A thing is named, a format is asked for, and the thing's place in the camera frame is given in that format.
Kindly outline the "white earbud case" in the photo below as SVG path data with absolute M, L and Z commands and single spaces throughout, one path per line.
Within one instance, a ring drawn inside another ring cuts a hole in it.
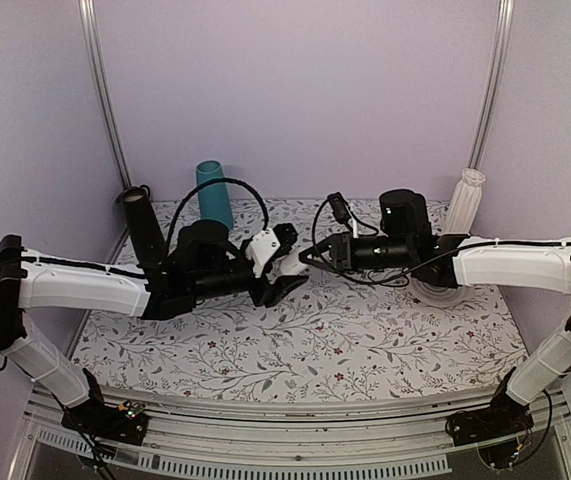
M 297 253 L 284 257 L 279 265 L 279 272 L 283 276 L 296 276 L 303 274 L 308 266 L 299 259 Z

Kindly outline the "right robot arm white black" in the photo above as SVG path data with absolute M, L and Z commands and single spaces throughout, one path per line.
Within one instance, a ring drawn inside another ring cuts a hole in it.
M 306 266 L 347 280 L 367 270 L 395 269 L 438 289 L 498 285 L 571 295 L 571 238 L 501 240 L 432 232 L 425 198 L 408 189 L 379 197 L 380 227 L 372 235 L 332 234 L 298 254 Z M 482 427 L 502 436 L 547 386 L 571 370 L 571 313 L 532 357 L 514 368 L 483 412 Z

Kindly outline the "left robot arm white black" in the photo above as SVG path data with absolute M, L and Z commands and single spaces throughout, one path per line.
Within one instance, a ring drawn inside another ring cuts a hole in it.
M 134 236 L 137 264 L 114 266 L 47 257 L 8 235 L 0 242 L 0 353 L 91 433 L 106 433 L 113 413 L 122 411 L 105 405 L 93 375 L 64 359 L 29 320 L 28 310 L 100 310 L 160 321 L 236 293 L 248 294 L 256 307 L 271 308 L 308 279 L 299 266 L 268 277 L 273 262 L 289 254 L 296 240 L 292 225 L 279 224 L 235 246 L 224 225 L 199 220 L 179 230 L 171 253 L 161 236 Z

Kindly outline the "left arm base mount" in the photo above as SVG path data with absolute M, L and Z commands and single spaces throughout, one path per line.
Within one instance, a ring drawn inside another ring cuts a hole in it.
M 145 405 L 131 400 L 107 405 L 96 378 L 87 369 L 82 372 L 88 381 L 88 399 L 76 407 L 64 407 L 61 425 L 90 437 L 141 446 L 150 420 Z

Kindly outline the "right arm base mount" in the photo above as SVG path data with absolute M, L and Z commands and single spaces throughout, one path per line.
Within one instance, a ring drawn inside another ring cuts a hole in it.
M 487 407 L 458 411 L 446 418 L 445 432 L 455 446 L 526 432 L 534 426 L 529 405 L 521 405 L 507 395 L 515 370 L 513 367 L 501 380 Z

